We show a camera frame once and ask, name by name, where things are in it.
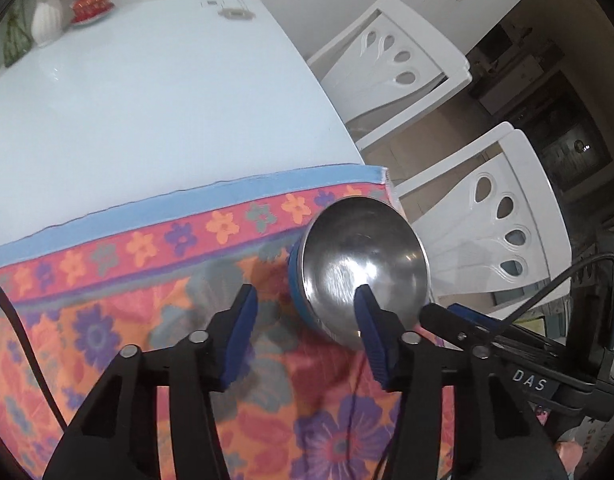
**blue gripper pad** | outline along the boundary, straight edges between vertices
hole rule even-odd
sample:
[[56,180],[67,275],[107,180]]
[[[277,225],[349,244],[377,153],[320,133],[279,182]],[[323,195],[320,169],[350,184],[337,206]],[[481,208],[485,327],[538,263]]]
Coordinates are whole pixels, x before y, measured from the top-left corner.
[[485,314],[476,312],[475,310],[472,310],[471,308],[461,305],[459,303],[454,303],[450,305],[449,307],[447,307],[447,310],[451,312],[452,314],[456,314],[457,316],[460,316],[463,319],[471,321],[475,325],[479,325],[479,326],[482,326],[483,328],[486,328],[490,332],[494,330],[500,323],[500,320],[498,319],[494,319],[493,317],[485,316]]
[[373,378],[387,389],[397,358],[398,339],[405,329],[396,314],[380,308],[369,285],[356,289],[354,313]]
[[228,336],[223,354],[223,373],[221,384],[227,388],[236,380],[241,371],[245,351],[249,344],[251,332],[254,329],[258,314],[258,295],[252,285],[243,285],[231,310],[237,309],[237,316],[233,322],[231,334]]

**red ornament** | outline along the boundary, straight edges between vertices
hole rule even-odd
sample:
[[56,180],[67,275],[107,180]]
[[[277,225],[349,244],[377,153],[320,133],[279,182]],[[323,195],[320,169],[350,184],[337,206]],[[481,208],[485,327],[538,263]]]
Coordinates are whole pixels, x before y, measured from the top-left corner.
[[109,0],[76,0],[71,6],[74,12],[72,25],[87,25],[102,18],[110,10],[116,7]]

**blue fabric border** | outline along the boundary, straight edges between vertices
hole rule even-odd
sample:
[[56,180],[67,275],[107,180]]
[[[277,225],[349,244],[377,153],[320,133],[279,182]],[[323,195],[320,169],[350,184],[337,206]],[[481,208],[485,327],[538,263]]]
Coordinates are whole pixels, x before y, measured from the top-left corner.
[[242,202],[302,189],[358,182],[384,184],[385,169],[362,164],[338,164],[282,171],[175,191],[91,213],[1,245],[0,267],[39,258],[98,238]]

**bowl rim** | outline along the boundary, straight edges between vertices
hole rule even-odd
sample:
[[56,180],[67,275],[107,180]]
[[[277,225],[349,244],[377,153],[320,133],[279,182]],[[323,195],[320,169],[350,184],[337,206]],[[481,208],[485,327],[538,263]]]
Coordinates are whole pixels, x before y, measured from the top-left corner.
[[307,227],[305,229],[305,231],[303,231],[303,234],[301,235],[300,238],[300,244],[298,246],[298,252],[296,254],[296,282],[298,285],[298,290],[301,294],[301,298],[305,303],[305,306],[307,307],[307,309],[309,310],[309,313],[311,314],[311,318],[318,324],[318,326],[320,327],[320,329],[325,332],[331,339],[333,339],[334,341],[342,344],[339,340],[338,337],[336,336],[336,334],[334,334],[320,319],[319,316],[316,315],[313,306],[311,305],[311,301],[309,300],[309,298],[307,297],[307,293],[305,291],[305,279],[304,279],[304,265],[303,265],[303,260],[305,257],[305,247],[307,245],[307,240],[309,238],[309,233],[311,233],[311,230],[313,229],[313,226],[315,225],[315,223],[318,221],[318,219],[321,217],[321,215],[327,211],[327,209],[329,209],[330,207],[343,202],[345,200],[353,200],[353,199],[364,199],[364,200],[372,200],[374,202],[378,202],[381,203],[382,205],[387,206],[389,209],[392,209],[392,211],[394,211],[398,216],[400,216],[404,222],[407,223],[407,225],[411,228],[412,233],[414,234],[414,236],[416,237],[416,239],[418,240],[418,245],[420,246],[420,251],[423,255],[423,260],[425,262],[425,272],[427,273],[427,283],[425,284],[425,303],[427,304],[430,301],[433,300],[433,295],[431,292],[431,276],[430,276],[430,272],[429,272],[429,259],[427,257],[427,251],[425,250],[425,247],[423,246],[423,243],[420,240],[420,237],[418,236],[416,230],[414,229],[414,227],[409,223],[409,221],[407,220],[407,218],[404,216],[403,213],[401,213],[400,211],[398,211],[398,209],[396,209],[395,207],[393,207],[390,203],[384,202],[383,200],[380,200],[378,198],[374,198],[373,196],[365,196],[365,195],[350,195],[350,196],[344,196],[342,198],[339,198],[337,200],[335,200],[334,202],[332,202],[331,204],[327,205],[326,207],[324,207],[316,216],[314,216],[309,223],[307,224]]

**chair backrest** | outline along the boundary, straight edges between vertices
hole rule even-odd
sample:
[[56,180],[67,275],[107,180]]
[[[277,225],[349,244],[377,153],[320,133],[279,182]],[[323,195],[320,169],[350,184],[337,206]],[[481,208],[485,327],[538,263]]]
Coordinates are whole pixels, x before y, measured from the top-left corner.
[[[556,197],[527,137],[509,123],[483,137],[426,170],[428,182],[487,142],[502,149],[412,224],[429,259],[435,296],[518,288],[554,278],[572,262]],[[417,187],[424,183],[423,176]],[[411,183],[401,192],[405,188],[413,190]]]
[[400,0],[378,0],[308,64],[344,123],[384,112],[379,124],[389,124],[372,126],[359,149],[419,119],[471,81],[465,56]]

